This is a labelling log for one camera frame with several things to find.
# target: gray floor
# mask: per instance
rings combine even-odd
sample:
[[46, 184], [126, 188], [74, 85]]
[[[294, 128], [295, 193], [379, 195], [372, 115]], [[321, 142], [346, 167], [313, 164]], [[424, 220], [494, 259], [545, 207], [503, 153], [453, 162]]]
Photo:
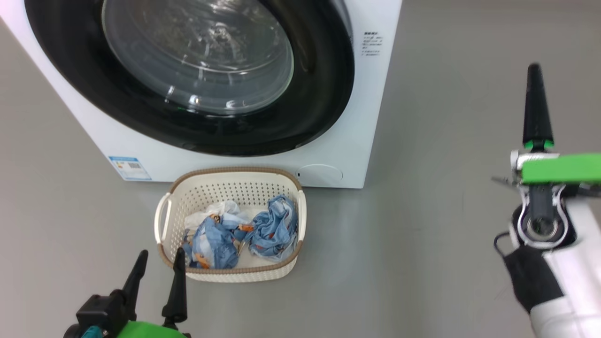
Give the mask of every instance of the gray floor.
[[[601, 11], [594, 0], [451, 2], [403, 5], [365, 188], [308, 189], [306, 244], [287, 278], [190, 281], [184, 330], [532, 337], [491, 246], [518, 197], [489, 177], [508, 174], [520, 146], [531, 61], [558, 150], [601, 150]], [[167, 185], [123, 182], [4, 26], [0, 45], [2, 335], [61, 337], [143, 248], [138, 318], [159, 322], [172, 275], [151, 222]]]

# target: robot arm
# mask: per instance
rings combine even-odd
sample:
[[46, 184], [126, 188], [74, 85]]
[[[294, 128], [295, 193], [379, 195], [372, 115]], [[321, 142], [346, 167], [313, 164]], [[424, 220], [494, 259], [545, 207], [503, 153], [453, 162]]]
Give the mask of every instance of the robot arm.
[[539, 338], [601, 336], [601, 231], [584, 198], [566, 201], [574, 243], [542, 253], [563, 296], [530, 311]]
[[[584, 183], [601, 183], [601, 155], [560, 156], [554, 144], [540, 66], [528, 68], [524, 148], [511, 154], [522, 204], [509, 232], [495, 238], [517, 300], [538, 338], [601, 337], [601, 229], [586, 198], [601, 197]], [[504, 255], [497, 240], [509, 236]]]
[[190, 338], [190, 334], [180, 333], [176, 326], [188, 318], [186, 256], [182, 248], [175, 254], [171, 291], [162, 312], [165, 322], [159, 326], [136, 321], [138, 289], [147, 260], [148, 251], [143, 250], [123, 290], [114, 290], [109, 296], [90, 297], [77, 312], [78, 323], [71, 325], [63, 338]]

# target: washing machine door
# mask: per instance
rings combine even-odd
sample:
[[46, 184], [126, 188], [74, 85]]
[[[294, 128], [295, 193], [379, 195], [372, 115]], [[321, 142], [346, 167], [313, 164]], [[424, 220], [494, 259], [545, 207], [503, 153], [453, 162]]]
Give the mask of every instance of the washing machine door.
[[341, 4], [25, 0], [40, 45], [90, 102], [159, 141], [233, 156], [297, 148], [342, 114], [354, 61]]

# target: plastic basket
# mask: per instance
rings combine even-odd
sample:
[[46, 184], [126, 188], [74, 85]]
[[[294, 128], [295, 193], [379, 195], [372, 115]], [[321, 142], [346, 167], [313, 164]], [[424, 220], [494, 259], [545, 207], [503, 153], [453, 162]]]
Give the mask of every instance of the plastic basket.
[[307, 200], [300, 183], [290, 173], [270, 168], [216, 168], [193, 171], [176, 180], [163, 196], [154, 215], [154, 237], [163, 261], [173, 267], [175, 252], [182, 244], [184, 218], [205, 211], [210, 204], [225, 200], [255, 215], [267, 210], [267, 202], [280, 194], [296, 204], [298, 238], [294, 252], [283, 262], [272, 263], [242, 250], [234, 269], [186, 268], [186, 275], [200, 281], [244, 283], [282, 278], [294, 265], [302, 248], [307, 226]]

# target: washing machine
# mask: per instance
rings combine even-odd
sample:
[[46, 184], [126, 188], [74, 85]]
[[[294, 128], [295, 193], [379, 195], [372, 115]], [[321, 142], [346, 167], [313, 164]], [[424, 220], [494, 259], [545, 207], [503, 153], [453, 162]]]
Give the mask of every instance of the washing machine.
[[2, 0], [0, 16], [125, 180], [265, 166], [362, 188], [400, 8]]

